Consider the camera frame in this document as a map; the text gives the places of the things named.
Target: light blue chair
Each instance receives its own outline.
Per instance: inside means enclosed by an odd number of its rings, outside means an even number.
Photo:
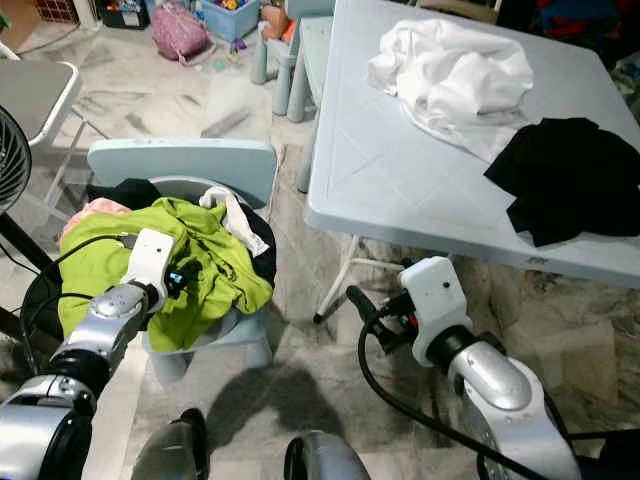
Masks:
[[[306,17],[332,16],[335,0],[285,0],[285,11],[290,19],[297,20],[296,30],[287,45],[280,40],[263,40],[258,28],[258,43],[251,70],[251,81],[261,85],[267,78],[267,56],[271,53],[278,61],[278,76],[276,90],[273,94],[273,113],[286,115],[291,91],[291,77],[298,58],[300,48],[300,19]]]
[[[96,178],[106,186],[118,185],[126,178],[147,178],[163,196],[195,198],[222,184],[254,209],[266,206],[276,171],[273,147],[246,140],[106,140],[94,144],[87,159]],[[146,334],[143,346],[158,380],[165,384],[184,376],[200,348],[244,345],[247,366],[265,367],[272,360],[265,317],[264,309],[251,315],[232,309],[190,350],[155,352]]]

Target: grey chair seat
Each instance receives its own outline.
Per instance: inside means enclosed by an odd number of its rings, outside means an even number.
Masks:
[[[66,63],[0,60],[0,105],[16,119],[31,143],[45,131],[59,99],[75,82],[77,70]]]

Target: light blue table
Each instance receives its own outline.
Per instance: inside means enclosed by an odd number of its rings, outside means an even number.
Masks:
[[[313,227],[354,235],[330,296],[358,263],[360,236],[640,288],[640,239],[582,234],[535,248],[514,232],[513,197],[483,176],[485,162],[414,127],[396,98],[368,85],[383,33],[438,17],[520,42],[535,76],[523,104],[531,121],[587,117],[640,149],[638,124],[589,50],[387,1],[338,0],[305,211]]]

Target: black cloth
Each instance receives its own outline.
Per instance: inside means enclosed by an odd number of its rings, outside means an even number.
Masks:
[[[253,271],[268,281],[272,287],[275,287],[276,238],[273,235],[273,230],[271,230],[269,224],[260,215],[254,212],[249,205],[240,202],[240,208],[247,217],[247,222],[249,222],[249,228],[251,231],[258,235],[264,243],[269,245],[267,250],[257,257],[251,258]]]
[[[87,195],[91,201],[103,197],[131,210],[150,207],[161,196],[153,183],[139,178],[127,178],[115,187],[87,185]]]
[[[640,154],[586,118],[520,129],[485,176],[517,197],[507,214],[537,247],[583,231],[640,234]]]

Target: marble floor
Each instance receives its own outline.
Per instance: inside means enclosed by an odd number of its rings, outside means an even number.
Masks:
[[[30,46],[55,38],[54,33],[55,27],[47,26],[42,38],[30,39]],[[249,81],[255,34],[246,43],[248,49],[231,58],[220,42],[211,59],[186,69],[158,56],[148,30],[102,28],[71,32],[26,56],[77,65],[83,88],[76,107],[112,138],[259,139],[275,147],[279,160],[266,211],[278,244],[277,285],[268,308],[273,366],[250,371],[240,348],[207,350],[196,355],[182,381],[162,386],[140,342],[133,342],[100,399],[84,478],[129,478],[149,435],[194,405],[207,418],[211,478],[216,480],[282,478],[288,441],[310,428],[345,437],[374,480],[475,478],[473,454],[396,414],[367,387],[355,356],[361,323],[344,296],[324,324],[312,324],[315,305],[335,278],[349,238],[304,224],[305,197],[295,187],[312,112],[300,124],[272,115],[273,82],[255,86]],[[77,124],[69,118],[53,150],[36,156],[28,187],[34,195],[46,191]],[[80,150],[100,139],[87,129]],[[69,214],[78,210],[90,180],[80,153],[57,192],[57,208]],[[10,213],[43,248],[57,254],[63,222],[22,199]],[[359,250],[391,261],[426,254],[371,240]],[[456,268],[477,329],[493,331],[511,354],[527,361],[571,430],[640,425],[638,292],[466,258],[457,259]],[[0,269],[9,278],[0,285],[0,303],[17,307],[33,275],[4,256]],[[366,266],[354,268],[349,283],[377,300],[397,289],[392,274]],[[24,373],[17,347],[5,341],[2,348],[4,398]],[[371,344],[368,353],[387,388],[453,426],[464,423],[443,378],[418,368],[408,350],[384,357]],[[588,444],[581,451],[594,447]]]

